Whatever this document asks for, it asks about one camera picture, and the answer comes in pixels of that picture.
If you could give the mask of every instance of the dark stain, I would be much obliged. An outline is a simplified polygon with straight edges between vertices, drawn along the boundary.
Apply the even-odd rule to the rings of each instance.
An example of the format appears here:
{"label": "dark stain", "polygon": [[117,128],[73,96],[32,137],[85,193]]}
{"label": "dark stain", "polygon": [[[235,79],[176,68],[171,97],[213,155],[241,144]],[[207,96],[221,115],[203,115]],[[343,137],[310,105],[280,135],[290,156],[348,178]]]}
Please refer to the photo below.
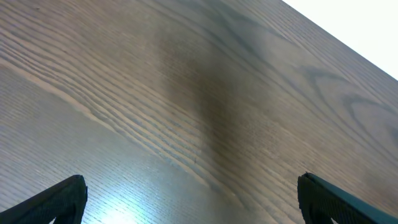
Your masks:
{"label": "dark stain", "polygon": [[387,130],[389,131],[389,133],[391,135],[392,142],[398,148],[398,129],[395,127],[392,127],[391,125],[388,124]]}
{"label": "dark stain", "polygon": [[[193,152],[196,156],[191,158],[190,167],[207,181],[211,190],[218,195],[217,198],[212,198],[210,205],[214,210],[220,210],[219,205],[228,204],[237,208],[243,207],[249,212],[258,208],[258,205],[267,207],[251,195],[252,190],[243,184],[252,174],[248,172],[250,161],[242,158],[244,143],[248,141],[245,137],[248,134],[239,121],[242,120],[245,108],[235,106],[235,101],[238,97],[247,95],[250,86],[244,83],[246,77],[233,71],[239,65],[236,65],[218,45],[222,38],[239,38],[241,49],[253,49],[255,46],[251,43],[258,43],[254,41],[256,35],[238,35],[239,31],[234,30],[237,26],[233,24],[233,17],[228,18],[228,23],[227,19],[223,18],[224,14],[229,13],[229,9],[223,8],[222,5],[208,2],[206,7],[198,7],[198,3],[195,2],[184,3],[196,5],[192,7],[196,12],[203,9],[203,17],[207,18],[204,21],[213,19],[212,23],[231,34],[227,37],[215,37],[216,32],[210,29],[214,25],[205,23],[200,24],[200,27],[206,30],[202,37],[193,32],[190,35],[187,32],[177,33],[172,30],[166,31],[164,27],[159,28],[162,30],[162,34],[159,35],[159,56],[162,60],[161,72],[165,75],[169,89],[167,96],[173,104],[182,108],[187,116],[198,119],[199,124],[192,125],[192,129],[199,129],[204,142],[204,145],[197,146],[198,149]],[[205,46],[206,49],[203,50],[195,44]],[[203,174],[199,167],[210,172],[218,182]],[[222,217],[227,216],[220,215],[220,222],[224,222]]]}

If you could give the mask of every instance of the wood surface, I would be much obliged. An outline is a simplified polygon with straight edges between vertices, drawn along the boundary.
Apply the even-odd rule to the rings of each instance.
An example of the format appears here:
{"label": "wood surface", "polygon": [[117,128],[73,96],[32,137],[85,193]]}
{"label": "wood surface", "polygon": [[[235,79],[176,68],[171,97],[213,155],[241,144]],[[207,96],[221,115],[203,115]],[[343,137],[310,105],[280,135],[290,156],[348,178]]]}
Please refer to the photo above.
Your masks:
{"label": "wood surface", "polygon": [[307,171],[398,216],[397,95],[280,0],[0,0],[0,211],[82,174],[84,223],[303,223]]}

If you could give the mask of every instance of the black object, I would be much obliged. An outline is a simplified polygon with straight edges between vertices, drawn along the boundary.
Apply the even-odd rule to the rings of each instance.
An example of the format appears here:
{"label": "black object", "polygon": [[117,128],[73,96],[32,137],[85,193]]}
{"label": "black object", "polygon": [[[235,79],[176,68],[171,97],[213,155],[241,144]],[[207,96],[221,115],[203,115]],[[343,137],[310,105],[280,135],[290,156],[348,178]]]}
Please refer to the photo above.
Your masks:
{"label": "black object", "polygon": [[1,224],[81,223],[87,202],[83,176],[73,175],[30,199],[0,213]]}
{"label": "black object", "polygon": [[398,219],[368,205],[316,175],[298,178],[298,203],[306,224],[397,224]]}

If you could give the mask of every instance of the wooden tabletop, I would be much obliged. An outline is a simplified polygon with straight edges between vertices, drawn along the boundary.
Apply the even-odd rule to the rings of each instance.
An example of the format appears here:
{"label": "wooden tabletop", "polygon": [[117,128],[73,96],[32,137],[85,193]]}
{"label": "wooden tabletop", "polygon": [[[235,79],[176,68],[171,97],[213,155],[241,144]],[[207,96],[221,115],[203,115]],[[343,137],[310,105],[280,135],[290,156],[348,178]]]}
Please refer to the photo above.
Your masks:
{"label": "wooden tabletop", "polygon": [[398,216],[397,96],[280,0],[0,0],[0,211],[81,174],[83,223],[303,223],[313,172]]}

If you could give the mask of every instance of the white background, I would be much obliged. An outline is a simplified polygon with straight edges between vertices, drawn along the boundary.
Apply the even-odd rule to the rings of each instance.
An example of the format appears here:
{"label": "white background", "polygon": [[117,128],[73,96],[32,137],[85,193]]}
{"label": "white background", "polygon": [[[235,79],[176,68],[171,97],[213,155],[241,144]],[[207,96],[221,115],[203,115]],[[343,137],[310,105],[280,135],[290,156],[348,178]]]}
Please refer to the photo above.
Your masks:
{"label": "white background", "polygon": [[283,0],[398,80],[398,0]]}

